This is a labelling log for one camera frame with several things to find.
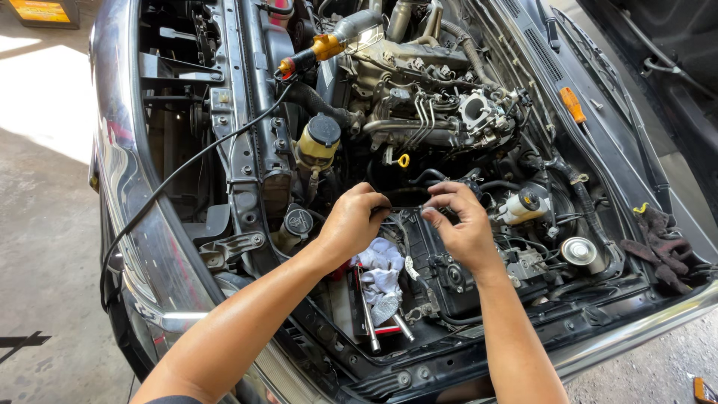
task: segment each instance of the hand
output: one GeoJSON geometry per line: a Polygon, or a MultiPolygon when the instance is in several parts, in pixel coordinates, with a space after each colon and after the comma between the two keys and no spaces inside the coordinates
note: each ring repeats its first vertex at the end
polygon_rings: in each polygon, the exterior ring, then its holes
{"type": "Polygon", "coordinates": [[[341,264],[369,247],[390,207],[369,183],[359,183],[337,200],[314,242],[341,264]]]}
{"type": "Polygon", "coordinates": [[[429,187],[432,198],[424,204],[421,217],[439,232],[449,254],[475,277],[505,274],[496,251],[489,218],[474,193],[465,184],[442,182],[429,187]],[[449,206],[461,223],[452,225],[438,208],[449,206]]]}

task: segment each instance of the white rag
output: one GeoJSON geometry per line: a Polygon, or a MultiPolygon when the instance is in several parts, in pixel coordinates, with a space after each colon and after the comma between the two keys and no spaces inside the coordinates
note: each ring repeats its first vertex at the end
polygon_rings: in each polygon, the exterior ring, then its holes
{"type": "Polygon", "coordinates": [[[374,326],[379,326],[392,317],[401,305],[398,278],[404,268],[404,258],[394,243],[377,237],[369,248],[359,253],[357,261],[365,268],[361,281],[366,302],[373,306],[371,321],[374,326]]]}

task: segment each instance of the finger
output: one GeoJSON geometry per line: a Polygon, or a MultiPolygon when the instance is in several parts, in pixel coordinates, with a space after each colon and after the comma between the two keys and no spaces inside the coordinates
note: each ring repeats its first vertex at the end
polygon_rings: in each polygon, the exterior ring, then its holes
{"type": "Polygon", "coordinates": [[[448,239],[450,234],[455,231],[449,219],[431,206],[421,211],[421,217],[432,224],[439,232],[439,237],[441,237],[442,240],[448,239]]]}
{"type": "Polygon", "coordinates": [[[438,209],[444,208],[445,206],[449,206],[463,222],[468,221],[471,218],[470,211],[477,208],[476,205],[458,196],[456,193],[434,195],[433,198],[429,199],[429,201],[424,204],[424,208],[438,209]]]}
{"type": "Polygon", "coordinates": [[[432,195],[441,195],[443,193],[456,193],[458,196],[466,199],[467,201],[475,204],[479,204],[473,191],[464,183],[458,183],[456,181],[442,181],[436,185],[432,185],[428,189],[432,195]]]}
{"type": "Polygon", "coordinates": [[[354,185],[347,193],[370,193],[375,192],[369,183],[359,183],[354,185]]]}
{"type": "Polygon", "coordinates": [[[369,224],[373,229],[376,229],[376,231],[379,231],[379,226],[381,225],[381,222],[386,219],[387,216],[391,213],[391,210],[389,208],[381,208],[374,213],[371,214],[369,217],[369,224]]]}
{"type": "Polygon", "coordinates": [[[391,202],[389,201],[389,198],[378,192],[365,193],[361,196],[361,198],[369,204],[369,209],[374,209],[379,206],[382,208],[391,207],[391,202]]]}

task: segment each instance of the open hood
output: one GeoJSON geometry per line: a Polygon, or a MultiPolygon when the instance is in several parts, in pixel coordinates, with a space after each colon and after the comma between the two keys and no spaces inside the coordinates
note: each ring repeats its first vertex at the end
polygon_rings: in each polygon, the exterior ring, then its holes
{"type": "Polygon", "coordinates": [[[718,218],[718,1],[577,2],[634,75],[718,218]]]}

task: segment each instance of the cloth rag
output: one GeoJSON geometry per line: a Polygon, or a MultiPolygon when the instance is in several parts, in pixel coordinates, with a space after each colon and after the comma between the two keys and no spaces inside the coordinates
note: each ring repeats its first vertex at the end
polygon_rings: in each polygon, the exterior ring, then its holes
{"type": "Polygon", "coordinates": [[[372,305],[371,322],[379,326],[392,317],[401,305],[398,278],[404,268],[404,258],[394,243],[377,237],[369,248],[359,253],[356,261],[365,268],[360,279],[364,284],[364,298],[372,305]]]}
{"type": "Polygon", "coordinates": [[[650,206],[641,210],[637,210],[636,222],[647,245],[633,240],[621,240],[621,247],[651,263],[656,269],[656,277],[668,283],[674,290],[683,295],[690,293],[691,288],[681,282],[678,275],[688,273],[688,266],[684,261],[693,253],[691,244],[668,228],[668,214],[650,206]]]}

